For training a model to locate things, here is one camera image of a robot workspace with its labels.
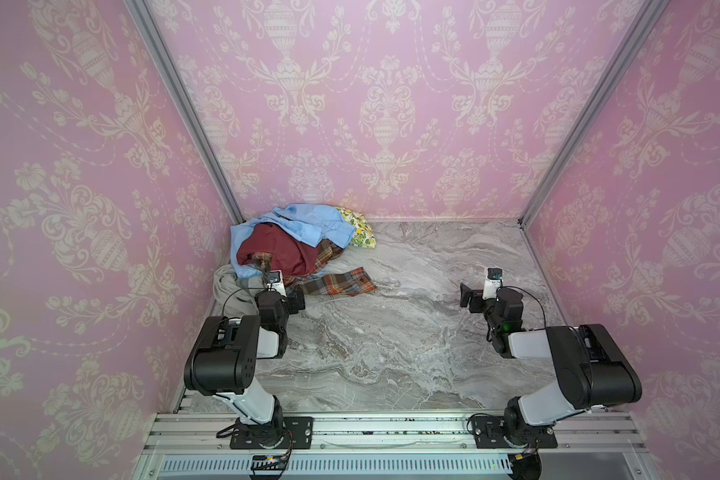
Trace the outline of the plaid red orange cloth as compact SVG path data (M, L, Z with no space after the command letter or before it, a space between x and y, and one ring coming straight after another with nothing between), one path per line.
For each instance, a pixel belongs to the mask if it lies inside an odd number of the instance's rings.
M377 287L364 268L359 267L344 273L323 273L323 268L340 257L343 250L329 240L321 240L316 271L305 277L284 276L286 292L301 290L305 295L357 296L374 292ZM257 270L262 273L269 270Z

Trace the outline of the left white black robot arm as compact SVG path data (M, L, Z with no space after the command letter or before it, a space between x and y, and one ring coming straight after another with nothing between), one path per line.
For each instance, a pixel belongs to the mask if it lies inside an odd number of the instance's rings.
M289 316L305 308L304 294L269 289L254 300L255 314L205 320L185 363L185 388L234 410L234 423L216 433L231 449L307 450L314 419L285 415L279 399L255 376L259 360L283 357Z

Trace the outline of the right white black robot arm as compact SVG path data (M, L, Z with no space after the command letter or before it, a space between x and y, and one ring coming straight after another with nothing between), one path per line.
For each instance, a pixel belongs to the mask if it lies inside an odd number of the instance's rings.
M641 381L601 324L523 326L524 292L505 286L485 292L460 286L460 306L486 321L487 341L505 359L549 359L555 379L510 399L500 416L478 413L465 422L479 449L516 448L534 453L557 446L555 425L593 407L631 404Z

